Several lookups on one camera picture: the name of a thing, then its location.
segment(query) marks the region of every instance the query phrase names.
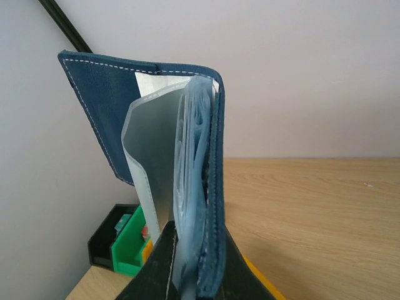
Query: white wall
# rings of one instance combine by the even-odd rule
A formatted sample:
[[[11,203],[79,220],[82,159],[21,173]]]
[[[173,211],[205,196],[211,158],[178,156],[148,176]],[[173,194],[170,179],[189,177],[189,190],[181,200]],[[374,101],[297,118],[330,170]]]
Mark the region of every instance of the white wall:
[[[72,49],[38,1],[0,1],[0,299],[64,299],[118,181],[58,63]]]
[[[92,50],[203,64],[226,156],[400,156],[396,0],[59,0]]]

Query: black pole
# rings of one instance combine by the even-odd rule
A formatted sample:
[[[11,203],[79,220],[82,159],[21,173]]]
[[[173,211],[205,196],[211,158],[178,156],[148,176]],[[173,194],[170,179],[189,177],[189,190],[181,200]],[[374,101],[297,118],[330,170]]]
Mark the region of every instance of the black pole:
[[[39,0],[39,2],[43,5],[54,22],[56,22],[61,31],[69,39],[76,51],[93,53],[88,44],[86,44],[81,35],[76,31],[75,27],[71,24],[55,0]]]

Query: yellow object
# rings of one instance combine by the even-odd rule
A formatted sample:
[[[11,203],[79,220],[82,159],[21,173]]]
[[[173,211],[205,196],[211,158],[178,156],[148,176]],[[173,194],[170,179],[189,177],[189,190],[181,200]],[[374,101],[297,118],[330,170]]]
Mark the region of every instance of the yellow object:
[[[253,265],[253,263],[246,257],[243,256],[249,269],[252,273],[261,281],[261,283],[267,288],[267,290],[275,297],[276,300],[286,300],[286,298],[274,287],[274,285],[266,279],[266,277]]]
[[[148,260],[151,251],[153,251],[153,242],[149,240],[142,251],[143,264]]]

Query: wood grain surface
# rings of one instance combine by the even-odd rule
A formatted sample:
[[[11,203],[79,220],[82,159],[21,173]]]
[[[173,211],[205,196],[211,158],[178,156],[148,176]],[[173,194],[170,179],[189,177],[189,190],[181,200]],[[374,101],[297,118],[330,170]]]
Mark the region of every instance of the wood grain surface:
[[[400,159],[226,159],[226,224],[287,299],[400,299]],[[130,278],[92,267],[68,300]]]

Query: blue leather cover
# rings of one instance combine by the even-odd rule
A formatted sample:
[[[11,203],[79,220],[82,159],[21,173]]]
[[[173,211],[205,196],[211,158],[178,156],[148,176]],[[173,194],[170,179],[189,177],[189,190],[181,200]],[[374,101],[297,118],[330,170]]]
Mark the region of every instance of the blue leather cover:
[[[212,298],[221,285],[226,263],[223,194],[225,92],[221,76],[208,67],[132,61],[83,52],[63,51],[58,59],[112,170],[117,178],[132,185],[121,144],[121,130],[129,105],[141,97],[135,72],[154,76],[200,74],[219,84],[211,121],[209,193],[197,285],[197,296]]]

